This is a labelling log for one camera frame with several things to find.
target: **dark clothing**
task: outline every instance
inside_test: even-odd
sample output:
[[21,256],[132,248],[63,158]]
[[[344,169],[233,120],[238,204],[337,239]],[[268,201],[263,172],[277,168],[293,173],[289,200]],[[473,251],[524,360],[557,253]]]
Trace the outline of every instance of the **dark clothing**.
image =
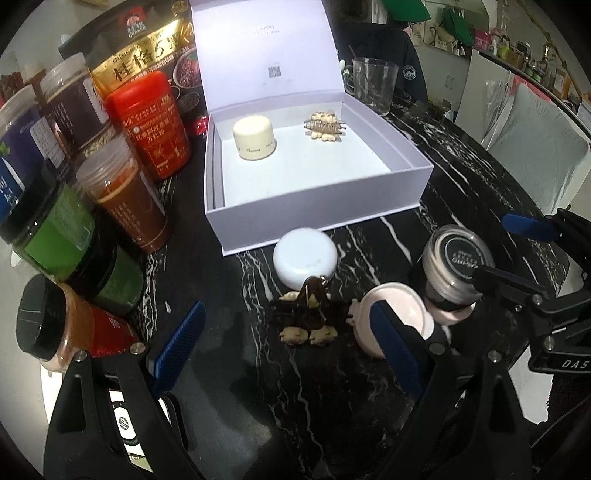
[[352,64],[351,46],[358,57],[391,61],[399,68],[396,79],[398,95],[427,103],[423,69],[413,42],[405,32],[389,25],[367,22],[333,24],[332,31],[339,60]]

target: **green cloth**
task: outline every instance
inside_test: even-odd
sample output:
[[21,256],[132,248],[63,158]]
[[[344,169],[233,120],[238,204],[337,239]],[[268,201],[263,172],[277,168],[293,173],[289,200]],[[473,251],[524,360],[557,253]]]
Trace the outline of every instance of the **green cloth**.
[[382,0],[386,10],[398,22],[424,22],[431,20],[421,0]]
[[474,38],[468,29],[468,24],[459,14],[455,13],[451,8],[446,8],[443,12],[443,20],[441,26],[445,30],[461,41],[466,47],[474,45]]

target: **marble table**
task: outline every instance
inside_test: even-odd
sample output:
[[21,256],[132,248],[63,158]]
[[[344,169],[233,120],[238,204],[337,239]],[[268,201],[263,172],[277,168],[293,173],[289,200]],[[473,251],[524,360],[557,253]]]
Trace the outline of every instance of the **marble table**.
[[[360,299],[405,282],[431,233],[456,223],[489,245],[496,265],[558,292],[567,257],[506,233],[508,212],[540,215],[518,183],[480,145],[424,107],[396,100],[386,120],[435,165],[419,208],[328,232],[339,251],[331,292]],[[292,348],[269,324],[268,302],[285,293],[273,247],[222,257],[203,213],[204,140],[161,191],[175,233],[149,257],[143,334],[161,345],[196,300],[207,325],[173,390],[189,453],[211,480],[369,477],[413,408],[383,361],[344,328],[326,348]],[[514,362],[526,346],[517,319],[490,300],[452,328],[465,355],[495,348]]]

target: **qr code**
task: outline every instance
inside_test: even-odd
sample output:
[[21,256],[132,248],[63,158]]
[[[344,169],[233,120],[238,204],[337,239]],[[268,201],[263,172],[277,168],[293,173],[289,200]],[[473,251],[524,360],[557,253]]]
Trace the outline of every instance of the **qr code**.
[[274,79],[281,76],[281,68],[279,65],[275,67],[267,67],[267,70],[269,71],[270,79]]

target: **bowl of grains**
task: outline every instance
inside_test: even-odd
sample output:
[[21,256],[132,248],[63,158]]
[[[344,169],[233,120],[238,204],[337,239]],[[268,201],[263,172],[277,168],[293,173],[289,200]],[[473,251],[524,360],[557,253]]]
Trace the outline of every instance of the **bowl of grains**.
[[191,89],[201,85],[201,71],[195,47],[180,56],[174,67],[173,80],[182,89]]

